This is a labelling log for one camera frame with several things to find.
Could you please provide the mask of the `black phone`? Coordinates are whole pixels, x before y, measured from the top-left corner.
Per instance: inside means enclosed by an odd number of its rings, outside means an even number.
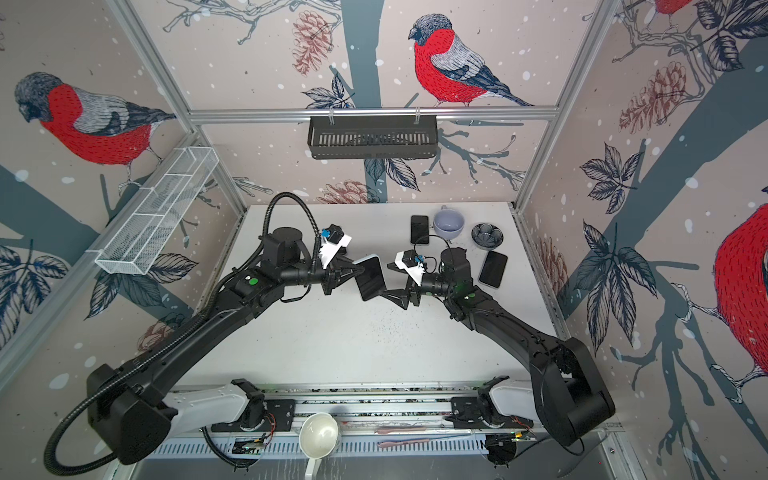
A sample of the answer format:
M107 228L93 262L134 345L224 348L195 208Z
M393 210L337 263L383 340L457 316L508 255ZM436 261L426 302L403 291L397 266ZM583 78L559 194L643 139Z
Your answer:
M386 290L385 278L381 268L365 268L365 272L359 274L356 280L359 293L364 302L370 301Z
M410 242L415 245L429 244L430 221L427 215L412 215L410 218Z
M478 281L484 285L499 288L505 273L508 256L497 251L489 251L484 260Z

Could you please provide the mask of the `light blue phone case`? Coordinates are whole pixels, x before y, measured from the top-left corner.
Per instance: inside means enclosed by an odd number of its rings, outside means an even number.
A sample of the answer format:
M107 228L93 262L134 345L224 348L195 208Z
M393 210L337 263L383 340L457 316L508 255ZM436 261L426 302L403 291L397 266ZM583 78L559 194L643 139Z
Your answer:
M379 268L380 258L376 254L370 254L353 262L354 265L361 266L363 268Z

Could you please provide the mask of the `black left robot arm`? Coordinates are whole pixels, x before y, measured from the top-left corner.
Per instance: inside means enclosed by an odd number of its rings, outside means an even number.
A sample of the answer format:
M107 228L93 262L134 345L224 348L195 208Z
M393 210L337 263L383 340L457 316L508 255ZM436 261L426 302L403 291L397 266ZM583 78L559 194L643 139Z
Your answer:
M272 213L282 199L309 209L294 193L277 194L267 206L256 250L216 284L197 315L139 357L117 369L104 364L89 375L86 398L62 418L45 446L43 465L49 473L75 476L114 460L124 465L143 460L182 419L168 393L211 350L274 303L284 302L286 288L318 284L330 294L362 273L361 266L341 255L351 238L338 225L321 229L312 220L312 246L304 244L302 232L294 227L271 230ZM111 452L83 465L65 465L57 448L81 414L87 414L90 427Z

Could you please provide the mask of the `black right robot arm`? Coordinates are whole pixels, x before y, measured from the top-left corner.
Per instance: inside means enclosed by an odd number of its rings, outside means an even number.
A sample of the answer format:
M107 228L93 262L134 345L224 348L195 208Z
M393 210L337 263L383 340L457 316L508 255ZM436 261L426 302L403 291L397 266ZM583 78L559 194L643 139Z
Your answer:
M544 429L567 447L616 413L586 345L546 334L505 310L474 283L466 250L446 248L437 270L428 273L414 250L401 251L387 268L408 276L402 289L382 295L403 309L421 297L442 300L449 317L501 346L530 375L533 404Z

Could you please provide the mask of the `lavender cup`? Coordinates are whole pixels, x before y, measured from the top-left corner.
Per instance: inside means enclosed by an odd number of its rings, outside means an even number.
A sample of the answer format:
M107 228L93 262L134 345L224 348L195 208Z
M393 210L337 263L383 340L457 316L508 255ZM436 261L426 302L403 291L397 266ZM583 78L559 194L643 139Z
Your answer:
M462 233L464 226L464 216L447 205L442 205L433 216L433 230L435 234L447 241L458 237Z

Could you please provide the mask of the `dark grey small bowl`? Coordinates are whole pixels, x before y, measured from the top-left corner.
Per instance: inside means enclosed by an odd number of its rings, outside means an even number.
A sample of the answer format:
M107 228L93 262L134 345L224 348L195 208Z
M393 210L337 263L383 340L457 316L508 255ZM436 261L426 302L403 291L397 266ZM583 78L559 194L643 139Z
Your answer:
M494 250L503 243L504 234L491 223L478 223L471 230L471 239L479 248Z

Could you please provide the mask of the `white ladle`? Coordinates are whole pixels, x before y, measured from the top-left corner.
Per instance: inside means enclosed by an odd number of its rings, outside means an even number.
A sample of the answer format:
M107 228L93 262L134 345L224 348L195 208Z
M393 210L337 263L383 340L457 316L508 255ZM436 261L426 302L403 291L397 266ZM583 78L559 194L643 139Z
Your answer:
M332 415L319 412L304 421L299 433L299 447L307 457L305 480L316 478L322 460L333 453L339 440L339 425Z

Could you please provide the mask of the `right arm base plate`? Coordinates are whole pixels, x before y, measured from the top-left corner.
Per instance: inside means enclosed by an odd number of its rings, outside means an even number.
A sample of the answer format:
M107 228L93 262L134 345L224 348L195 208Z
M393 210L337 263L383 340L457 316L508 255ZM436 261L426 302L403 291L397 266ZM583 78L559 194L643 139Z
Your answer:
M534 421L525 417L505 416L477 397L452 397L445 420L456 429L523 429L530 430Z

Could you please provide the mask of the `red pen on rail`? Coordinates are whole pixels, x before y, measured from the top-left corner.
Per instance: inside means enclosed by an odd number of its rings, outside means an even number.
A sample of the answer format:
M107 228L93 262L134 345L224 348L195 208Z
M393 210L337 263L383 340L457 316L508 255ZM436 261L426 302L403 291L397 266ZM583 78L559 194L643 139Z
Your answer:
M412 439L404 439L404 440L381 441L377 443L377 447L382 450L395 449L395 448L406 447L411 445L423 445L434 440L442 440L442 437L412 438Z

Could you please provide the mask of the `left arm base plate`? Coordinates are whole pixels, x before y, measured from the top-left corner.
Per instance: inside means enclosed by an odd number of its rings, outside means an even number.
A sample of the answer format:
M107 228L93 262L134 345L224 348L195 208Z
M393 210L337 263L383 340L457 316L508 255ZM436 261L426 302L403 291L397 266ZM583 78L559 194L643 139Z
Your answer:
M296 408L293 399L267 399L260 406L248 406L235 421L209 427L215 433L288 432L292 429Z

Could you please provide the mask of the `white mesh wall shelf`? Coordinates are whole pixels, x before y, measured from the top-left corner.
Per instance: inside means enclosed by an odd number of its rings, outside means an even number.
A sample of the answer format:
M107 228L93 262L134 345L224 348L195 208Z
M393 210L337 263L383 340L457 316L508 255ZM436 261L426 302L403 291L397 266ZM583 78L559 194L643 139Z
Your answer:
M95 264L108 274L145 275L219 163L210 147L177 148L162 175L140 189L139 204L100 250Z

